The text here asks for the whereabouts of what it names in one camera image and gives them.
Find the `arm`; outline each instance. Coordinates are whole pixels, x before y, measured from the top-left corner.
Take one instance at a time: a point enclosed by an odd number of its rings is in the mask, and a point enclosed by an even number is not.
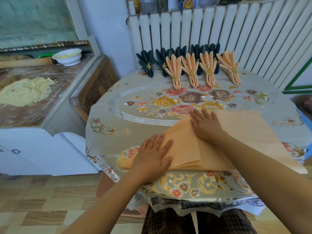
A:
[[[312,183],[292,169],[232,138],[214,112],[190,112],[198,137],[223,151],[252,190],[293,234],[311,233]]]
[[[132,167],[99,201],[76,219],[63,234],[109,234],[141,185],[159,179],[169,168],[172,156],[162,162],[173,140],[160,149],[164,134],[155,134],[140,147]]]

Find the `round table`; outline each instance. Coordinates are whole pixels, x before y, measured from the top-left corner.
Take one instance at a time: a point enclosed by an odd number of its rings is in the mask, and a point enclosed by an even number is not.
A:
[[[239,74],[240,86],[220,70],[214,86],[208,86],[201,75],[197,88],[185,74],[180,90],[175,90],[171,78],[163,77],[160,70],[155,70],[153,78],[143,70],[127,75],[92,106],[86,126],[86,156],[117,182],[126,172],[118,165],[136,154],[147,137],[165,132],[191,108],[204,108],[259,110],[285,148],[303,162],[312,134],[296,106],[262,77],[242,69]],[[269,97],[267,103],[255,101],[261,92]],[[173,208],[180,216],[194,211],[220,216],[232,208],[257,215],[265,207],[239,173],[213,171],[167,171],[160,180],[144,185],[129,208],[145,203],[155,212]]]

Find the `white bowl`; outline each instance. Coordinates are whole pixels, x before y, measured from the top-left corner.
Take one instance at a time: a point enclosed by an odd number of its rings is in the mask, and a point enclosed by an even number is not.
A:
[[[80,48],[68,49],[54,54],[52,58],[64,66],[76,65],[81,61],[81,52]]]

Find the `wooden floor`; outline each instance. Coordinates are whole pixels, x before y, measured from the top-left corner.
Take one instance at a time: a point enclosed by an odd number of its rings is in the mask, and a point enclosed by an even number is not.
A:
[[[76,176],[0,177],[0,234],[61,233],[96,202],[100,173]],[[247,213],[259,234],[288,234],[266,209]],[[120,217],[112,233],[141,233],[143,219]]]

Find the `white radiator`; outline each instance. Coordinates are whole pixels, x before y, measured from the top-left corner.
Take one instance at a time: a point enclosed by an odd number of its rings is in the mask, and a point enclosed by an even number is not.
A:
[[[220,43],[220,53],[234,50],[242,68],[283,90],[312,56],[311,13],[312,0],[278,0],[131,15],[129,24],[135,53]]]

